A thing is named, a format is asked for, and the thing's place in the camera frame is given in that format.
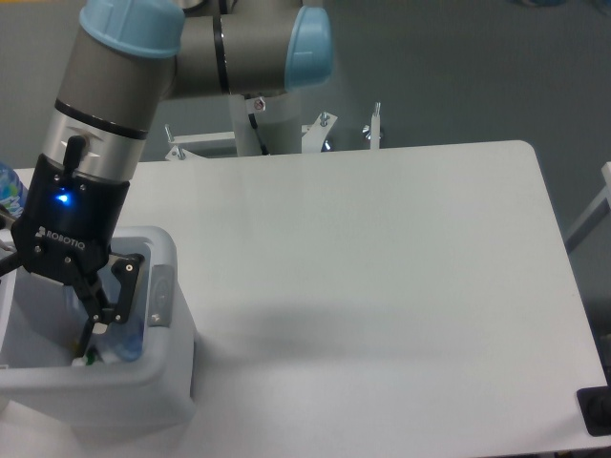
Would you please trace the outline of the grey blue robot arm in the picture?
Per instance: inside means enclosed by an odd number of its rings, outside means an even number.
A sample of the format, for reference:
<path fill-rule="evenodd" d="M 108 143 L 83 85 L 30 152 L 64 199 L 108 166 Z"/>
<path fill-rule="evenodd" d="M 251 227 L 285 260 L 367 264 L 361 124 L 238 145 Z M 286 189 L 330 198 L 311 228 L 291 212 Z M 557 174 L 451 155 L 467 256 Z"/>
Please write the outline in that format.
<path fill-rule="evenodd" d="M 144 259 L 112 250 L 130 181 L 165 99 L 290 92 L 333 68 L 327 12 L 300 1 L 89 1 L 22 213 L 1 214 L 17 269 L 71 288 L 75 347 L 126 323 Z"/>

